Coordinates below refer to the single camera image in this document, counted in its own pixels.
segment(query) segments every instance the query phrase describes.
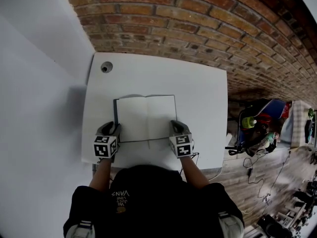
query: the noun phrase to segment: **blank white page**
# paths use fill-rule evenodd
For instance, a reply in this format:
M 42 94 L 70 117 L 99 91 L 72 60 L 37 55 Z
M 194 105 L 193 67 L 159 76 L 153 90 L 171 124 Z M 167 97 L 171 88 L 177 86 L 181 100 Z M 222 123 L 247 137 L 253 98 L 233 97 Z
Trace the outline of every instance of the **blank white page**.
M 118 122 L 122 126 L 121 142 L 148 140 L 147 98 L 124 98 L 116 102 Z
M 147 97 L 149 139 L 169 137 L 169 122 L 176 120 L 174 95 Z

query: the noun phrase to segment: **bottle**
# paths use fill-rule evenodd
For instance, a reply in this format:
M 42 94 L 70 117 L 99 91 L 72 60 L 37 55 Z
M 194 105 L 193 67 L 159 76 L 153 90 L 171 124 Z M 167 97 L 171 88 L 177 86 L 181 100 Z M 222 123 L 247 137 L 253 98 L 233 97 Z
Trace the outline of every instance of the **bottle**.
M 245 129 L 251 129 L 257 123 L 257 120 L 254 120 L 254 117 L 244 117 L 242 119 L 242 126 Z

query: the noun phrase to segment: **white table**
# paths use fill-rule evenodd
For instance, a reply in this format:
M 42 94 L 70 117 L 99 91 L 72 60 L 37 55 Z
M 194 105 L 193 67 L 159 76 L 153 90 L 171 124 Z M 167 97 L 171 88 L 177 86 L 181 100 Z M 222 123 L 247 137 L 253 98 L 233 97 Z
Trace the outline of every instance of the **white table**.
M 113 64 L 101 71 L 105 61 Z M 96 164 L 93 140 L 97 129 L 114 121 L 113 100 L 133 95 L 175 95 L 179 121 L 188 125 L 199 152 L 198 167 L 222 167 L 227 128 L 226 71 L 175 59 L 96 53 L 93 59 L 83 120 L 82 161 Z M 168 139 L 120 143 L 113 167 L 153 164 L 180 170 Z

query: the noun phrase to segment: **chair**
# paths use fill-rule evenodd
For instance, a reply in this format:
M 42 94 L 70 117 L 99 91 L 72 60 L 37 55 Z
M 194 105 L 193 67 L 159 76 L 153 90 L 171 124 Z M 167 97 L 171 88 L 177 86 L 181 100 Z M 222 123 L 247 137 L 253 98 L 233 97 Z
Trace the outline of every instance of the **chair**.
M 273 119 L 280 119 L 283 110 L 285 108 L 286 103 L 281 100 L 272 99 L 260 99 L 253 102 L 248 103 L 246 109 L 240 112 L 238 118 L 228 118 L 228 121 L 235 120 L 238 122 L 238 130 L 237 130 L 237 141 L 235 146 L 227 146 L 225 149 L 229 150 L 229 155 L 233 156 L 236 154 L 244 153 L 246 151 L 247 144 L 245 142 L 245 134 L 242 131 L 241 121 L 245 117 L 257 117 L 260 113 L 268 114 Z

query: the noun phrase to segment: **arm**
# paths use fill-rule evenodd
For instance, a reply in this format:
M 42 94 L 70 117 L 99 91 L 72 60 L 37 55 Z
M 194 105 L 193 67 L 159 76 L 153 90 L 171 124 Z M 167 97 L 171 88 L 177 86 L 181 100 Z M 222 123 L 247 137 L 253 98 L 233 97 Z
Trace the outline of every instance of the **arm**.
M 203 188 L 209 184 L 209 180 L 204 176 L 200 169 L 195 165 L 190 157 L 180 158 L 184 174 L 188 183 L 196 188 Z
M 93 176 L 89 187 L 105 192 L 109 189 L 111 159 L 103 159 L 98 165 L 98 169 Z

